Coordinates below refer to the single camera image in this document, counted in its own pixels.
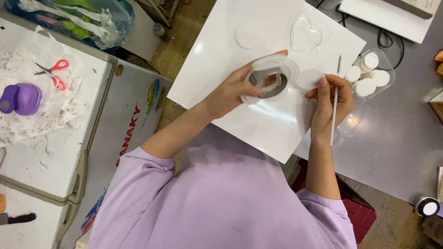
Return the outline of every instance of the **wooden floor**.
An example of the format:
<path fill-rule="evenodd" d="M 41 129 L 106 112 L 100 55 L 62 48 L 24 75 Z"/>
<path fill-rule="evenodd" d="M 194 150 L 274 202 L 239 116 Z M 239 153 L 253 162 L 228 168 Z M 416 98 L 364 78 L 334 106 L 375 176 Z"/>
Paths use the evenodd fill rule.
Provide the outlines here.
<path fill-rule="evenodd" d="M 161 42 L 151 61 L 151 66 L 161 75 L 175 80 L 215 1 L 192 0 L 190 5 L 179 5 L 175 20 L 172 21 L 171 41 Z M 131 62 L 148 68 L 137 59 Z M 184 112 L 184 109 L 168 99 L 157 130 Z M 177 166 L 181 159 L 181 155 L 175 156 Z M 296 162 L 297 157 L 293 156 L 286 165 L 282 165 L 288 182 L 293 182 L 299 172 Z M 375 208 L 378 217 L 362 243 L 358 245 L 359 249 L 435 248 L 429 247 L 428 237 L 421 233 L 423 220 L 414 214 L 411 205 L 365 184 L 345 176 L 341 177 Z"/>

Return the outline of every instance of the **scissors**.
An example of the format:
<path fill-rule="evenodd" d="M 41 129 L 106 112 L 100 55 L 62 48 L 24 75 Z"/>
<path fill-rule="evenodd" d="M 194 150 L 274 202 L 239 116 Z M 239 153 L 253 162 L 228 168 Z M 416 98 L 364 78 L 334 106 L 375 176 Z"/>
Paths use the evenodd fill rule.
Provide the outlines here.
<path fill-rule="evenodd" d="M 39 73 L 36 73 L 35 75 L 38 75 L 38 74 L 44 74 L 44 73 L 49 73 L 49 74 L 51 74 L 51 72 L 52 71 L 54 71 L 54 70 L 59 70 L 59 69 L 63 69 L 63 68 L 67 68 L 67 67 L 69 67 L 69 62 L 67 61 L 67 60 L 59 60 L 59 61 L 57 61 L 57 63 L 55 64 L 55 66 L 53 66 L 52 68 L 50 68 L 50 69 L 46 69 L 46 68 L 44 68 L 44 67 L 42 67 L 42 66 L 40 66 L 39 64 L 37 64 L 37 63 L 35 63 L 36 65 L 38 65 L 41 69 L 43 69 L 43 71 L 41 71 L 41 72 L 39 72 Z M 59 88 L 59 86 L 58 86 L 58 84 L 57 84 L 57 79 L 58 79 L 58 82 L 62 85 L 62 88 L 60 89 L 60 90 L 64 90 L 64 89 L 66 89 L 66 86 L 65 86 L 65 83 L 63 82 L 63 81 L 61 81 L 58 77 L 55 77 L 54 75 L 52 75 L 51 74 L 51 79 L 52 79 L 52 81 L 54 82 L 54 86 L 56 86 L 57 88 Z"/>

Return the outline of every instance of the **freezer handle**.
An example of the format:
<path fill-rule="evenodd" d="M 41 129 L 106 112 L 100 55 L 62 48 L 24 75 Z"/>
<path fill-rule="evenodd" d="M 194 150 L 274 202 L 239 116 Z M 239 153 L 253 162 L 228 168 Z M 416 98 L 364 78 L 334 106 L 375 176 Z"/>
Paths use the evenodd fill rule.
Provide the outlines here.
<path fill-rule="evenodd" d="M 72 203 L 79 203 L 82 201 L 83 196 L 85 196 L 86 191 L 86 178 L 88 176 L 88 151 L 82 151 L 75 172 L 77 174 L 77 181 L 75 182 L 74 191 L 69 196 L 68 200 Z"/>
<path fill-rule="evenodd" d="M 66 213 L 65 221 L 59 226 L 57 237 L 55 237 L 55 243 L 57 243 L 57 248 L 60 246 L 62 242 L 62 238 L 65 235 L 65 233 L 68 231 L 69 227 L 71 227 L 72 222 L 75 219 L 75 216 L 77 215 L 78 210 L 80 209 L 80 203 L 72 203 L 68 201 L 68 211 Z"/>

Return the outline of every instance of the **person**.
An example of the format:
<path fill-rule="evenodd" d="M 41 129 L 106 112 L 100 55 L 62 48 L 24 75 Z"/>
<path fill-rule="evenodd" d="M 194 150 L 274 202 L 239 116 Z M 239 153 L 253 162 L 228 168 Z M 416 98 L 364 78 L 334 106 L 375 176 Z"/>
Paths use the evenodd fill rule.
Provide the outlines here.
<path fill-rule="evenodd" d="M 278 53 L 288 54 L 287 50 Z M 203 101 L 124 154 L 98 211 L 91 249 L 357 248 L 332 163 L 335 126 L 354 108 L 349 82 L 330 74 L 305 98 L 312 117 L 306 188 L 294 193 L 273 158 L 210 124 L 261 89 L 235 70 Z M 183 160 L 175 173 L 174 155 Z"/>

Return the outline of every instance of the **hand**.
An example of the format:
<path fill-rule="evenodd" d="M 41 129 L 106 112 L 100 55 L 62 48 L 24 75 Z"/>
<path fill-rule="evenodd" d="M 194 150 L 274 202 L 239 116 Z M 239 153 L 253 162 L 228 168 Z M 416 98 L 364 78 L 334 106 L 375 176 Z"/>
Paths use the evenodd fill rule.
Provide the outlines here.
<path fill-rule="evenodd" d="M 338 98 L 334 126 L 337 127 L 354 109 L 354 98 L 349 81 L 333 74 L 325 74 L 325 78 L 319 82 L 319 87 L 305 94 L 306 99 L 315 98 L 319 101 L 317 110 L 312 117 L 311 138 L 313 142 L 330 143 L 335 87 L 338 88 Z"/>
<path fill-rule="evenodd" d="M 279 51 L 276 54 L 288 55 L 287 50 Z M 232 72 L 214 91 L 212 91 L 199 105 L 204 106 L 206 113 L 212 119 L 218 119 L 243 104 L 240 96 L 258 97 L 261 88 L 253 86 L 250 82 L 244 81 L 252 63 Z"/>

